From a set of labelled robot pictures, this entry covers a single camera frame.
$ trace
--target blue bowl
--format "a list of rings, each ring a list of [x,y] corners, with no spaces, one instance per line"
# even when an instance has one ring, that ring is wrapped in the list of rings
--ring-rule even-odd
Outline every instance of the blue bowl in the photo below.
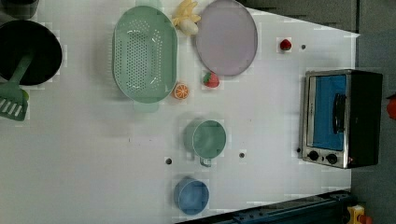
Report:
[[[175,187],[174,199],[183,213],[197,215],[205,209],[209,201],[209,189],[201,181],[185,178]]]

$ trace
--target orange slice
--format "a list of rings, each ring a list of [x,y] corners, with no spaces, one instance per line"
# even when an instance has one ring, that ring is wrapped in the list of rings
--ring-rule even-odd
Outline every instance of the orange slice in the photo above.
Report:
[[[189,88],[184,83],[177,83],[173,90],[173,95],[178,100],[184,100],[189,96]]]

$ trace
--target black pot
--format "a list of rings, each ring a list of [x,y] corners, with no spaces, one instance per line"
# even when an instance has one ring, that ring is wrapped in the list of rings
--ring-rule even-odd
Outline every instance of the black pot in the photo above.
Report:
[[[32,86],[48,81],[62,63],[62,48],[56,36],[33,21],[9,21],[0,26],[0,76],[9,80],[26,51],[34,56],[21,80]]]
[[[39,0],[1,0],[6,13],[13,18],[27,20],[37,11]]]

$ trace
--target plastic toy food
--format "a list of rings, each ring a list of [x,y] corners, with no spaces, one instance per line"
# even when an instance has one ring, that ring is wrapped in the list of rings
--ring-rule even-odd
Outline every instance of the plastic toy food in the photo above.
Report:
[[[287,39],[284,39],[282,42],[280,42],[280,48],[282,50],[290,50],[291,49],[290,41]]]
[[[192,14],[192,10],[198,5],[192,0],[184,0],[178,6],[176,14],[173,16],[172,23],[178,26],[185,35],[198,34],[198,26],[196,22],[201,20],[201,17]]]
[[[209,88],[216,88],[220,84],[220,81],[215,73],[208,73],[204,77],[204,84]]]
[[[388,99],[389,99],[389,104],[387,106],[387,111],[389,117],[391,119],[396,119],[396,94],[388,97]]]
[[[174,90],[173,96],[178,100],[186,99],[190,94],[189,88],[184,83],[177,83]]]

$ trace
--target green mug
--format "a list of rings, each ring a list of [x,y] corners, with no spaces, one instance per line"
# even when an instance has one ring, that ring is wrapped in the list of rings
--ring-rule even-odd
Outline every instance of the green mug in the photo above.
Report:
[[[226,144],[226,132],[223,126],[214,120],[196,119],[186,128],[184,146],[200,157],[201,165],[211,166]]]

